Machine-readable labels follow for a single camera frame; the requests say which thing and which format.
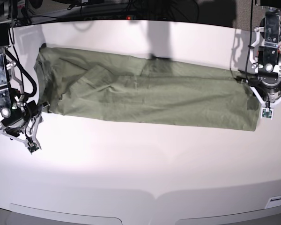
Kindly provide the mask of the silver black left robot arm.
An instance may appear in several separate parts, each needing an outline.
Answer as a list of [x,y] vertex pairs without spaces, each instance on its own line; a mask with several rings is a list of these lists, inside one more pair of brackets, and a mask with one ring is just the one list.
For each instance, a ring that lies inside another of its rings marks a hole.
[[281,103],[281,0],[253,0],[251,6],[261,6],[265,15],[259,26],[250,27],[250,38],[246,67],[254,71],[244,71],[238,78],[246,84],[261,105],[261,118],[272,119],[275,107]]

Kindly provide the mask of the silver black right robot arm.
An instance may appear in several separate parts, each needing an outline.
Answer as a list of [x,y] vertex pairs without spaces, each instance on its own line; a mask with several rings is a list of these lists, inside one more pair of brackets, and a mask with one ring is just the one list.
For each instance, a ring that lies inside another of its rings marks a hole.
[[0,0],[0,135],[25,145],[30,153],[41,148],[36,138],[42,111],[49,103],[28,99],[37,93],[37,84],[13,55],[13,26],[17,20],[17,1]]

